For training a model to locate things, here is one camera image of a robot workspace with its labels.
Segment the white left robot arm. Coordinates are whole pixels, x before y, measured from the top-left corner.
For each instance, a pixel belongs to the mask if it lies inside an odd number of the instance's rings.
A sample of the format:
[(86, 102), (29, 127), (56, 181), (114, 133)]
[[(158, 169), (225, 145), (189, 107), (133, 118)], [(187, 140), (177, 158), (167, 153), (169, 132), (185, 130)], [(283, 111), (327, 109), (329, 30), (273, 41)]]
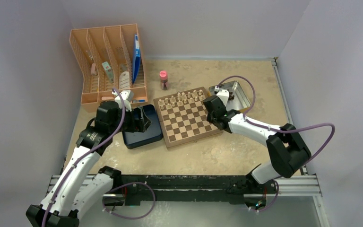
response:
[(96, 116), (79, 134), (69, 163), (56, 184), (38, 205), (30, 205), (26, 217), (34, 227), (77, 227), (85, 212), (107, 192), (126, 192), (127, 188), (146, 183), (127, 182), (121, 171), (102, 167), (85, 188), (82, 184), (91, 168), (102, 157), (119, 132), (145, 132), (151, 122), (144, 109), (131, 109), (125, 100), (104, 101)]

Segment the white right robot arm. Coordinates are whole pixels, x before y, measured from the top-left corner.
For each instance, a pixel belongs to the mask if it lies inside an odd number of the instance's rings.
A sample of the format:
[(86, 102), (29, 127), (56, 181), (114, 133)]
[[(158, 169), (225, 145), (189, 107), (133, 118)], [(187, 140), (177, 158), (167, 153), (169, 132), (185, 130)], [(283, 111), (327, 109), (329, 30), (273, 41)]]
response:
[(272, 131), (271, 125), (265, 126), (237, 110), (228, 111), (215, 95), (207, 97), (203, 104), (208, 111), (207, 121), (219, 130), (243, 135), (268, 149), (270, 161), (260, 164), (247, 175), (246, 185), (251, 192), (259, 192), (266, 182), (280, 176), (291, 177), (311, 158), (301, 135), (290, 133), (295, 129), (293, 125), (287, 123)]

